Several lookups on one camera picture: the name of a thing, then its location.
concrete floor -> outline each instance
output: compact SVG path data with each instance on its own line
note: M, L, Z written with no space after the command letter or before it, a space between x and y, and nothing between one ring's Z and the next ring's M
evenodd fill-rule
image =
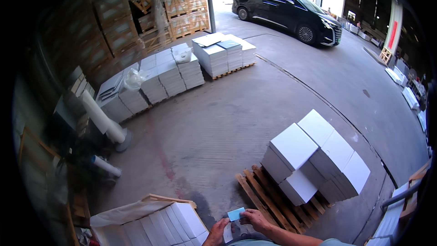
M207 81L124 124L134 140L109 159L123 175L95 191L92 214L148 193L194 200L208 228L229 210L254 208L234 175L259 165L268 142L315 109L371 174L359 196L336 203L305 234L363 245L394 188L381 159L398 185L428 159L401 90L363 50L373 45L345 31L339 46L314 48L271 26L239 21L220 0L214 8L218 31L246 38L268 61Z

red banner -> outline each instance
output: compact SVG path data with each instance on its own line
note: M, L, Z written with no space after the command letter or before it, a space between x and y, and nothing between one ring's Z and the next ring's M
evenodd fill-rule
M398 28L398 22L393 22L393 29L391 30L391 36L390 36L390 42L389 42L389 49L391 50L391 47L393 46L393 42L395 41L395 35L396 30Z

support column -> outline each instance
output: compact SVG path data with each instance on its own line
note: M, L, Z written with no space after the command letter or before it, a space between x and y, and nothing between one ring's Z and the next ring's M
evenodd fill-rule
M402 4L398 3L396 0L391 0L389 31L385 37L384 47L379 55L386 64L398 48L402 30L402 14Z
M209 20L211 22L211 33L216 32L216 18L214 17L214 8L212 7L212 0L208 0Z

person's left hand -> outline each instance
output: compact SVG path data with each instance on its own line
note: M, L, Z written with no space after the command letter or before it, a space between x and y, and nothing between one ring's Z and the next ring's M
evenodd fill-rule
M223 241L223 229L230 222L229 218L222 218L211 228L208 237L202 246L219 246Z

car headlight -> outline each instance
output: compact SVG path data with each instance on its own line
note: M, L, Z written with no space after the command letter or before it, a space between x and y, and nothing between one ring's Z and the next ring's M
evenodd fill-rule
M331 26L333 26L334 23L332 23L331 21L329 21L328 19L326 19L324 17L320 17L320 20L322 21L322 23L325 25L326 28L332 29Z

